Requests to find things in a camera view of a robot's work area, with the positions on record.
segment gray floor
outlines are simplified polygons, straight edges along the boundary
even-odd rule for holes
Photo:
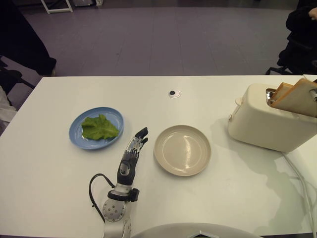
[[[51,15],[23,10],[57,59],[57,76],[264,74],[287,44],[285,21],[296,6],[223,0],[239,7],[112,8],[118,2],[128,1]],[[40,81],[36,72],[4,61],[27,81]],[[16,85],[9,98],[19,108],[30,92]]]

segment black cable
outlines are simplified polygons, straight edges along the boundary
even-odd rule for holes
[[[91,200],[91,202],[92,202],[92,204],[93,204],[93,207],[97,210],[97,212],[98,212],[99,215],[101,216],[101,219],[105,222],[105,218],[104,218],[103,214],[101,213],[99,207],[97,206],[97,204],[96,204],[96,202],[95,202],[95,200],[94,200],[93,194],[91,193],[91,184],[93,183],[94,179],[97,178],[97,177],[99,177],[99,176],[104,177],[105,180],[108,182],[108,184],[109,184],[112,188],[114,188],[115,186],[114,186],[113,183],[110,181],[110,179],[108,179],[108,178],[107,178],[105,175],[103,175],[103,174],[96,174],[96,175],[94,175],[94,176],[91,178],[90,182],[89,182],[89,197],[90,197],[90,200]]]

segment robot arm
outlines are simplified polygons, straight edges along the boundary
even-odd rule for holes
[[[118,172],[117,184],[108,193],[108,200],[102,207],[105,218],[103,238],[129,238],[131,234],[130,207],[131,202],[138,200],[139,190],[132,189],[135,167],[143,145],[148,141],[144,137],[148,134],[145,127],[130,141],[124,151]]]

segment green lettuce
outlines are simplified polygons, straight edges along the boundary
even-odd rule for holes
[[[81,126],[83,128],[82,135],[87,139],[107,139],[119,134],[118,129],[102,114],[99,114],[97,118],[85,118]]]

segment person's leg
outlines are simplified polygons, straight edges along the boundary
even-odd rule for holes
[[[39,75],[49,75],[56,65],[43,42],[11,0],[0,0],[0,55]]]

